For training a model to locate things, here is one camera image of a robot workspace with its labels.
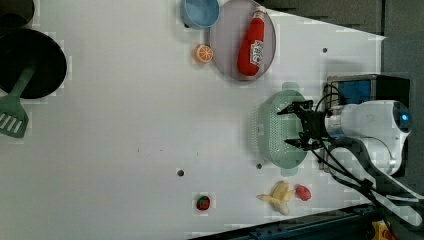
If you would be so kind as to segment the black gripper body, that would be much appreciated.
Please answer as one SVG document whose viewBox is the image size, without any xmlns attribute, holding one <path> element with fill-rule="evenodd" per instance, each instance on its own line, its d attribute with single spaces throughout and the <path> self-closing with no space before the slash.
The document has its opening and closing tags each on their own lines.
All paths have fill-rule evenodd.
<svg viewBox="0 0 424 240">
<path fill-rule="evenodd" d="M 323 141 L 330 138 L 325 126 L 326 113 L 313 111 L 312 105 L 312 100 L 303 101 L 299 104 L 298 118 L 301 120 L 302 125 L 299 137 L 304 150 L 321 148 Z"/>
</svg>

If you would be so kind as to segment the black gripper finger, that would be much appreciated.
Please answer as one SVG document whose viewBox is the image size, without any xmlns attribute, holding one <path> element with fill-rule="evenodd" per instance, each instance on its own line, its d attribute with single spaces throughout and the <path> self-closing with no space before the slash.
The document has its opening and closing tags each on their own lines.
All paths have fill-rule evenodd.
<svg viewBox="0 0 424 240">
<path fill-rule="evenodd" d="M 300 106 L 298 104 L 290 104 L 283 110 L 278 112 L 278 115 L 292 114 L 296 113 L 300 110 Z"/>
<path fill-rule="evenodd" d="M 304 142 L 301 139 L 286 139 L 285 142 L 296 148 L 303 148 Z"/>
</svg>

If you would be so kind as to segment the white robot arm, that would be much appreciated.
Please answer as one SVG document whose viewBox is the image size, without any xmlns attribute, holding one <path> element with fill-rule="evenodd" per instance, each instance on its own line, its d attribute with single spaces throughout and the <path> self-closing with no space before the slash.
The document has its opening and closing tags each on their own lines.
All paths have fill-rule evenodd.
<svg viewBox="0 0 424 240">
<path fill-rule="evenodd" d="M 309 144 L 310 139 L 354 138 L 364 141 L 372 157 L 384 153 L 382 160 L 375 160 L 379 170 L 393 175 L 401 168 L 404 144 L 412 125 L 412 116 L 403 103 L 375 100 L 339 105 L 327 111 L 313 111 L 312 103 L 312 100 L 294 101 L 277 112 L 295 114 L 302 124 L 299 138 L 287 139 L 286 143 L 311 149 L 318 145 Z"/>
</svg>

